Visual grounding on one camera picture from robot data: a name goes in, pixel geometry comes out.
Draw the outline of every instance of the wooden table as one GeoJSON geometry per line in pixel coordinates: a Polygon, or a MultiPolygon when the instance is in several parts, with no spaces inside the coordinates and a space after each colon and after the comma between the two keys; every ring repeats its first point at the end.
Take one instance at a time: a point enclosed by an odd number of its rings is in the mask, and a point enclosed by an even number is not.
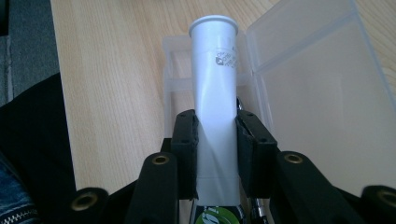
{"type": "MultiPolygon", "coordinates": [[[[51,0],[77,187],[110,193],[138,178],[163,140],[162,39],[223,14],[246,30],[277,0],[51,0]]],[[[396,2],[358,0],[396,93],[396,2]]]]}

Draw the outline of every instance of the white plastic tube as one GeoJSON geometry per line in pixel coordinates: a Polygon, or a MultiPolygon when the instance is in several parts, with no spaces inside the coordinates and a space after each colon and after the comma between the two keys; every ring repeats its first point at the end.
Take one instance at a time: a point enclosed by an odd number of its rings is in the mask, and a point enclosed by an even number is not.
{"type": "Polygon", "coordinates": [[[198,126],[197,205],[237,206],[237,23],[206,16],[190,27],[195,113],[198,126]]]}

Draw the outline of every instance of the plastic box lid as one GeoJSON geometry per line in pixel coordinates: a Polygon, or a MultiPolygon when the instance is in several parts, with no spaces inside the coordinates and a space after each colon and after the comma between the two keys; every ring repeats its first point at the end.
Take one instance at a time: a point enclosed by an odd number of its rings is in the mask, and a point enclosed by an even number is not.
{"type": "MultiPolygon", "coordinates": [[[[165,137],[194,107],[191,40],[163,39],[165,137]]],[[[237,94],[338,188],[396,188],[396,104],[353,1],[281,0],[237,37],[237,94]]]]}

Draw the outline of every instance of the denim jeans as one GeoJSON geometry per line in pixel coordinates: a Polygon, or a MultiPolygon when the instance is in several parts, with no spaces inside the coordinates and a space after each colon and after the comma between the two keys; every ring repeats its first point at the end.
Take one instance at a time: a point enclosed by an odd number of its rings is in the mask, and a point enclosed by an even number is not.
{"type": "Polygon", "coordinates": [[[41,223],[28,193],[0,161],[0,224],[41,223]]]}

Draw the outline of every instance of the black fabric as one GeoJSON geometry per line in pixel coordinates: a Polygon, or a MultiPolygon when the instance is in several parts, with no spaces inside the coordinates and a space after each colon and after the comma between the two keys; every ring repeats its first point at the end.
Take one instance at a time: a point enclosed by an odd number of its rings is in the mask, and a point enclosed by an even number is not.
{"type": "Polygon", "coordinates": [[[0,150],[19,173],[42,220],[55,223],[59,202],[76,191],[59,74],[0,108],[0,150]]]}

